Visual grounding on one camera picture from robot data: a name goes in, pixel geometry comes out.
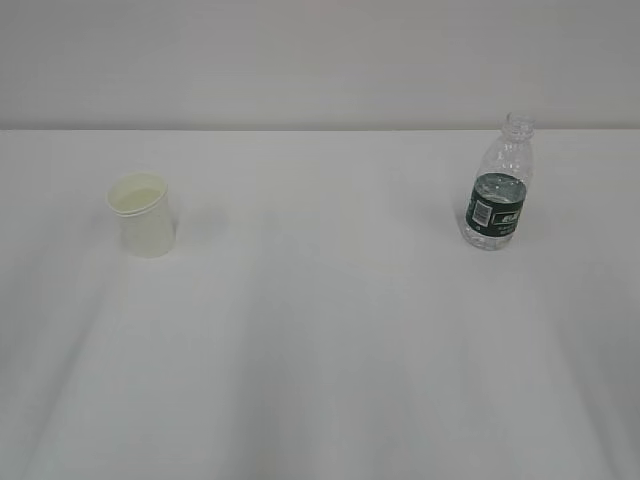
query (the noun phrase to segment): white tablecloth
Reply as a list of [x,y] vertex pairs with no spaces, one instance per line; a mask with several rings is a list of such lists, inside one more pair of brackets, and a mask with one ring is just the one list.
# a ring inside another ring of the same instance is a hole
[[[640,478],[640,132],[539,132],[487,253],[496,135],[1,133],[0,478]],[[161,259],[104,202],[132,170]]]

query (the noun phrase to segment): plastic water bottle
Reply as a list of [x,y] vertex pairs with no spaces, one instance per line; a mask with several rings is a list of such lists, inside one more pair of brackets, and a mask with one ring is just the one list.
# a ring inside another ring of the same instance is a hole
[[505,247],[518,226],[533,176],[533,118],[510,113],[476,175],[462,235],[474,247]]

